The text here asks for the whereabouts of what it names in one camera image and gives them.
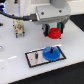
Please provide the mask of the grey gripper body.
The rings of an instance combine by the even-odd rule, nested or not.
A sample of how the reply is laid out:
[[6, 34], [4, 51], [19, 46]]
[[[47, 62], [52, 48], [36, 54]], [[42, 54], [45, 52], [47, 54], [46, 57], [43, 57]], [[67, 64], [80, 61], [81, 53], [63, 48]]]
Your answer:
[[53, 5], [43, 5], [36, 7], [39, 24], [62, 22], [69, 18], [70, 12], [71, 9], [69, 5], [66, 5], [62, 9], [55, 8]]

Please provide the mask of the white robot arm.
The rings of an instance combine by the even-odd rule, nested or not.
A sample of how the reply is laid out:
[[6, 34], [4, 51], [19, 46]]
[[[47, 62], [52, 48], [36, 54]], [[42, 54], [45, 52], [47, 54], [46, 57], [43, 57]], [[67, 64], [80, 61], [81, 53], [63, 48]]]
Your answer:
[[70, 17], [66, 0], [19, 0], [20, 15], [36, 14], [36, 24], [46, 27], [49, 23], [65, 24]]

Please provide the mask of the green-tipped gripper finger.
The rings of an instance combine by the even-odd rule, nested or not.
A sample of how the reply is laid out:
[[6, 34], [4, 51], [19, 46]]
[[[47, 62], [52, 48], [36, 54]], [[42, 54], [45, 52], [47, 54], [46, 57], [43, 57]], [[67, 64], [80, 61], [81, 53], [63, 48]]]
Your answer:
[[62, 22], [57, 23], [57, 28], [60, 30], [61, 34], [63, 34], [63, 29], [65, 25]]
[[49, 26], [49, 24], [45, 24], [42, 29], [43, 29], [44, 36], [47, 37], [48, 34], [49, 34], [49, 32], [50, 32], [50, 26]]

